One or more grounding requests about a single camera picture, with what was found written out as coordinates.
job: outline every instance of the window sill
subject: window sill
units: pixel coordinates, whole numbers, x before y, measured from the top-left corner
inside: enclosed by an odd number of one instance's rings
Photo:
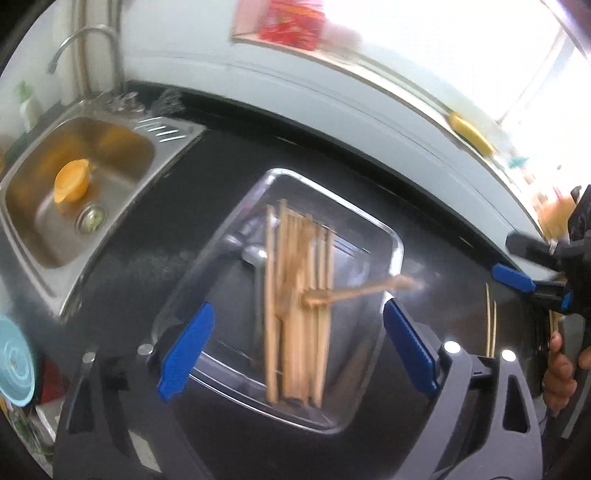
[[[269,41],[261,40],[255,33],[235,35],[232,37],[232,41],[234,43],[247,43],[266,48],[272,48],[274,50],[287,52],[311,61],[315,61],[316,63],[320,63],[332,70],[348,75],[370,86],[371,88],[379,90],[385,95],[388,95],[390,98],[401,102],[406,107],[410,108],[415,113],[429,121],[429,123],[438,128],[440,132],[448,138],[448,140],[465,152],[469,153],[476,161],[483,165],[484,168],[486,168],[492,175],[492,177],[496,181],[500,182],[500,184],[503,185],[505,190],[509,192],[518,205],[520,205],[524,213],[529,217],[532,224],[541,234],[541,228],[537,220],[537,215],[535,214],[534,209],[528,204],[518,186],[514,184],[514,182],[495,164],[493,160],[481,156],[469,143],[467,143],[451,129],[447,123],[445,115],[449,112],[442,112],[441,110],[434,108],[424,100],[416,97],[411,92],[405,90],[400,85],[394,83],[379,73],[363,67],[362,65],[339,59],[331,53],[323,52],[321,50],[301,50],[299,48],[275,44]]]

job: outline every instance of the human hand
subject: human hand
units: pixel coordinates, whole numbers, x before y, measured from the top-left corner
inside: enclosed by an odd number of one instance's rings
[[[544,402],[550,410],[559,412],[569,403],[577,390],[577,382],[572,379],[574,366],[566,355],[560,352],[562,337],[554,332],[550,340],[550,359],[544,375]],[[579,366],[591,369],[591,349],[579,356]]]

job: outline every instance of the faucet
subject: faucet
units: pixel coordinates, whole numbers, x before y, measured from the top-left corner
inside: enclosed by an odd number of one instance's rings
[[[72,35],[70,35],[61,43],[60,48],[57,49],[56,54],[51,59],[51,62],[49,62],[49,65],[47,66],[47,73],[53,75],[56,72],[57,62],[60,59],[61,54],[64,53],[65,49],[68,48],[68,46],[74,40],[89,32],[102,33],[103,35],[106,35],[108,39],[111,41],[114,63],[113,76],[115,81],[113,91],[116,96],[125,96],[125,75],[123,73],[123,61],[121,56],[121,46],[119,45],[119,34],[107,25],[94,25],[90,27],[83,27],[80,30],[74,32]]]

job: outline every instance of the black countertop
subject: black countertop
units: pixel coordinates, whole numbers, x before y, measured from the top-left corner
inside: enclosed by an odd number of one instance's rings
[[[146,341],[167,297],[217,227],[267,170],[282,167],[395,230],[404,243],[402,272],[424,284],[420,292],[401,294],[399,300],[416,321],[430,325],[442,339],[457,340],[470,353],[485,351],[488,282],[499,309],[497,346],[518,354],[538,392],[542,313],[492,281],[490,267],[499,261],[499,252],[473,247],[475,242],[466,241],[464,232],[460,236],[437,209],[419,209],[405,199],[408,189],[389,191],[386,182],[378,184],[351,169],[339,150],[325,154],[304,148],[264,128],[212,115],[210,109],[189,108],[183,117],[210,130],[111,237],[66,325],[51,318],[0,234],[0,275],[13,300],[11,315],[68,377],[89,348],[119,356]],[[173,407],[195,450],[219,479],[387,478],[410,450],[428,413],[427,401],[413,389],[389,341],[355,419],[333,436],[281,424],[195,381],[173,400]]]

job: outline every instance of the light blue lid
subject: light blue lid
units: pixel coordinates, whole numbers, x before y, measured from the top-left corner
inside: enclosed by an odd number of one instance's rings
[[[35,391],[35,366],[25,337],[16,324],[0,316],[0,392],[17,407],[25,407]]]

